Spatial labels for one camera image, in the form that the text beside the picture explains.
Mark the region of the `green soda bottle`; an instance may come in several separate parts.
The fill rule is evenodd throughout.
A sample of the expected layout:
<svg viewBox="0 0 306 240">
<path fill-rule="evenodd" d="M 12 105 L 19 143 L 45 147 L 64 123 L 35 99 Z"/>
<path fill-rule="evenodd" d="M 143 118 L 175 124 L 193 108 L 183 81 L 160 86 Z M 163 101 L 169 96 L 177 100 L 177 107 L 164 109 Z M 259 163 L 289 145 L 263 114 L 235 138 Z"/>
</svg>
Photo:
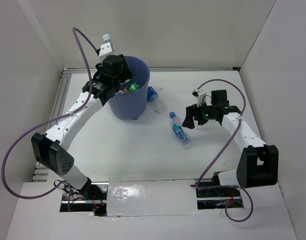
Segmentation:
<svg viewBox="0 0 306 240">
<path fill-rule="evenodd" d="M 136 82 L 128 82 L 126 89 L 129 93 L 137 92 L 141 87 Z"/>
</svg>

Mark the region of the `clear bottle blue cap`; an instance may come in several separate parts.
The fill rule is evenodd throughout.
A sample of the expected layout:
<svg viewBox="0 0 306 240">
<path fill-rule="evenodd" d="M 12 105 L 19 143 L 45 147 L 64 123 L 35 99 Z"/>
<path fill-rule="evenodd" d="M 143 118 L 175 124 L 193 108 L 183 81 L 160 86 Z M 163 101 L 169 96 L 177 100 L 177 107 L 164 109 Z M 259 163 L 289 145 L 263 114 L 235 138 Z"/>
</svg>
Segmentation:
<svg viewBox="0 0 306 240">
<path fill-rule="evenodd" d="M 189 149 L 192 147 L 192 141 L 190 136 L 183 130 L 182 128 L 182 121 L 181 119 L 176 115 L 175 112 L 171 111 L 169 113 L 170 118 L 170 127 L 174 134 L 176 135 L 177 140 L 180 142 L 180 144 L 185 148 Z"/>
</svg>

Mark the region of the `clear bottle white cap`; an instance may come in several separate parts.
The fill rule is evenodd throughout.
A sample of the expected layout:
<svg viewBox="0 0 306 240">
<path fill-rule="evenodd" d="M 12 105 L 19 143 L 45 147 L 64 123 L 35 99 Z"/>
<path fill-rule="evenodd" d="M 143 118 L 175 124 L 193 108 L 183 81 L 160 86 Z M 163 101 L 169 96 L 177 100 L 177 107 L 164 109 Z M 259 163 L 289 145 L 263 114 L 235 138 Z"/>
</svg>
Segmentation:
<svg viewBox="0 0 306 240">
<path fill-rule="evenodd" d="M 107 43 L 110 44 L 111 50 L 112 50 L 114 55 L 120 55 L 122 53 L 120 51 L 120 49 L 118 48 L 118 46 L 112 40 L 111 35 L 109 33 L 103 34 L 102 35 L 102 40 L 103 40 L 104 44 L 107 44 Z"/>
</svg>

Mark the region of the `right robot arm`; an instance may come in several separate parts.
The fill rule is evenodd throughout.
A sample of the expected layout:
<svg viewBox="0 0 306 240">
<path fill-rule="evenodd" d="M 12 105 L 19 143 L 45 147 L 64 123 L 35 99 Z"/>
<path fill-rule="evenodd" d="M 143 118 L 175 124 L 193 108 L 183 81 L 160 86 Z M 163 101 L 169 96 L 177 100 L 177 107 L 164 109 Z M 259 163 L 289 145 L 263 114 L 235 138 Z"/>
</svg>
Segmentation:
<svg viewBox="0 0 306 240">
<path fill-rule="evenodd" d="M 196 89 L 193 96 L 197 103 L 186 107 L 183 127 L 194 129 L 208 121 L 217 121 L 230 133 L 241 150 L 237 167 L 233 170 L 213 174 L 211 190 L 216 196 L 223 196 L 229 186 L 255 188 L 273 186 L 278 181 L 279 151 L 275 145 L 268 145 L 258 137 L 243 118 L 242 110 L 230 105 L 226 90 L 211 92 L 211 104 L 207 105 L 207 94 Z"/>
</svg>

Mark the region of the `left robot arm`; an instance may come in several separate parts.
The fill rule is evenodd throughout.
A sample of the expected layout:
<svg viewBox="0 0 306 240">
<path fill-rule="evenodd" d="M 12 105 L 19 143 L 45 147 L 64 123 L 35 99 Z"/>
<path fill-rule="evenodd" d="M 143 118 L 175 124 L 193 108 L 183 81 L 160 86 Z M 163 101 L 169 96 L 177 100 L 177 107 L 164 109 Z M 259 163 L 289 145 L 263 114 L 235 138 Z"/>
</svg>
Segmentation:
<svg viewBox="0 0 306 240">
<path fill-rule="evenodd" d="M 68 149 L 86 122 L 115 96 L 122 83 L 133 76 L 122 54 L 107 56 L 96 68 L 92 82 L 85 84 L 67 116 L 45 133 L 36 132 L 31 137 L 36 160 L 68 182 L 81 200 L 99 189 L 75 166 Z"/>
</svg>

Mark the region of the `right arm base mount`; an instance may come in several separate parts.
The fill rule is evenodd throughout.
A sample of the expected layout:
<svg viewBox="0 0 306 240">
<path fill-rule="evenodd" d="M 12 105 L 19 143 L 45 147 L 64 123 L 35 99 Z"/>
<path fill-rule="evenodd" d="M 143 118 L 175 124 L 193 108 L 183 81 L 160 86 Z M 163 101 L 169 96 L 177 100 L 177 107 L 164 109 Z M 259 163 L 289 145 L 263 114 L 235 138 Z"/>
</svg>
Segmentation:
<svg viewBox="0 0 306 240">
<path fill-rule="evenodd" d="M 196 190 L 197 209 L 225 209 L 228 208 L 243 208 L 241 194 L 238 189 L 234 188 L 212 188 Z"/>
</svg>

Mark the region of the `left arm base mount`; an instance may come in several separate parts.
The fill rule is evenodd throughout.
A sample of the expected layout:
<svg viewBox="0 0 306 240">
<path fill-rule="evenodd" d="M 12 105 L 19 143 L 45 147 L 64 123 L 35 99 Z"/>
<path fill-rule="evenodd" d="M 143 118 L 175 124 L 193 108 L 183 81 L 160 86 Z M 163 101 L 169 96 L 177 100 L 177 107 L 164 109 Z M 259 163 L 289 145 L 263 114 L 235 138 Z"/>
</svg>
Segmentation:
<svg viewBox="0 0 306 240">
<path fill-rule="evenodd" d="M 62 197 L 59 211 L 67 212 L 89 212 L 94 216 L 107 216 L 107 194 L 109 182 L 93 182 L 90 195 L 83 196 L 74 188 L 70 188 L 67 184 L 63 184 Z"/>
</svg>

